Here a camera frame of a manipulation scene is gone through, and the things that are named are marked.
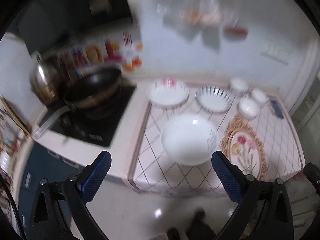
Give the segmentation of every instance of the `blue gripper pad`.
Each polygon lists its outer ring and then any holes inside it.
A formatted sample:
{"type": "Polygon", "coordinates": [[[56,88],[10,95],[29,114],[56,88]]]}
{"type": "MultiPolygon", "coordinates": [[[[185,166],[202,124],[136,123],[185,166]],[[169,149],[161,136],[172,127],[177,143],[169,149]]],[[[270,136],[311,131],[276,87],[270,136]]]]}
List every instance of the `blue gripper pad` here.
{"type": "Polygon", "coordinates": [[[226,161],[229,162],[229,160],[225,156],[223,157],[224,161],[219,156],[218,152],[213,153],[211,157],[212,168],[219,177],[230,200],[240,204],[243,198],[242,187],[225,163],[226,161]]]}
{"type": "Polygon", "coordinates": [[[110,167],[111,155],[102,151],[94,162],[81,172],[80,176],[84,173],[84,178],[87,178],[80,182],[80,185],[78,184],[79,190],[82,192],[81,200],[84,204],[93,200],[110,167]]]}

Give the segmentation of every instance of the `ornate frame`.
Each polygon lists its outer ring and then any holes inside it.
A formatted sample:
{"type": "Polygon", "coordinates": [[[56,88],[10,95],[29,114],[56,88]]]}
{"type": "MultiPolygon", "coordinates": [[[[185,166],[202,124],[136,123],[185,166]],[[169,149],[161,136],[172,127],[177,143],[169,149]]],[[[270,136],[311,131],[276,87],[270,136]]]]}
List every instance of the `ornate frame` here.
{"type": "Polygon", "coordinates": [[[265,153],[263,150],[263,144],[260,141],[260,139],[257,137],[256,133],[253,131],[252,127],[247,123],[245,123],[239,114],[235,115],[233,120],[229,122],[228,127],[224,131],[224,138],[221,141],[222,152],[228,158],[228,160],[231,160],[230,152],[229,152],[231,140],[234,134],[239,131],[248,133],[254,139],[258,147],[257,150],[259,152],[259,157],[260,157],[260,169],[259,169],[259,175],[257,179],[265,180],[267,166],[265,162],[265,153]]]}

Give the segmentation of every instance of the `white wall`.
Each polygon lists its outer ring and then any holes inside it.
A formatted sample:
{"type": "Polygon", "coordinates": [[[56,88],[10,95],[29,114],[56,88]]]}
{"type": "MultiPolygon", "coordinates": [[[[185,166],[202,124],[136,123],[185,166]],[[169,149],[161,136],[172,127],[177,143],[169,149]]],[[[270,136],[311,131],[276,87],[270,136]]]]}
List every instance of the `white wall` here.
{"type": "MultiPolygon", "coordinates": [[[[141,28],[143,68],[163,72],[214,73],[280,88],[285,98],[299,75],[309,42],[318,37],[307,16],[293,0],[240,0],[245,40],[230,40],[221,31],[204,30],[187,39],[163,22],[158,4],[168,0],[128,0],[141,28]],[[263,41],[291,52],[289,64],[260,55],[263,41]]],[[[232,0],[220,0],[227,7],[232,0]]]]}
{"type": "Polygon", "coordinates": [[[24,42],[5,34],[0,41],[0,92],[24,122],[34,118],[41,107],[29,85],[33,65],[24,42]]]}

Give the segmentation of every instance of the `textured blue pad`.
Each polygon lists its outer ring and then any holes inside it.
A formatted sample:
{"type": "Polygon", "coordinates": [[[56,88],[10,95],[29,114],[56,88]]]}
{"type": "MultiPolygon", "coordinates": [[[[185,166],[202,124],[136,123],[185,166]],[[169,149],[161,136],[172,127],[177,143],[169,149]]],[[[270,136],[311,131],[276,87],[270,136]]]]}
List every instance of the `textured blue pad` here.
{"type": "Polygon", "coordinates": [[[111,155],[106,152],[81,188],[81,200],[84,204],[93,200],[110,167],[111,155]]]}
{"type": "Polygon", "coordinates": [[[212,154],[211,164],[230,200],[240,204],[243,198],[241,186],[216,152],[212,154]]]}

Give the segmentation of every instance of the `black stove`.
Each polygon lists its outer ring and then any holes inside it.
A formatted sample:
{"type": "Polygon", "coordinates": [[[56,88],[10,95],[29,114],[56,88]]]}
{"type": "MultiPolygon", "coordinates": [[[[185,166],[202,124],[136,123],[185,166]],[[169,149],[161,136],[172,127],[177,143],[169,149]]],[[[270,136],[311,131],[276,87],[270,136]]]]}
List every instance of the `black stove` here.
{"type": "MultiPolygon", "coordinates": [[[[135,86],[122,86],[117,95],[117,103],[113,105],[112,111],[106,109],[106,112],[109,112],[107,117],[103,117],[99,120],[91,120],[85,116],[86,113],[76,110],[74,113],[68,112],[62,115],[50,130],[67,137],[72,137],[103,147],[109,147],[135,89],[135,86]]],[[[63,101],[57,102],[51,106],[40,125],[42,125],[52,113],[62,105],[64,105],[63,101]]]]}

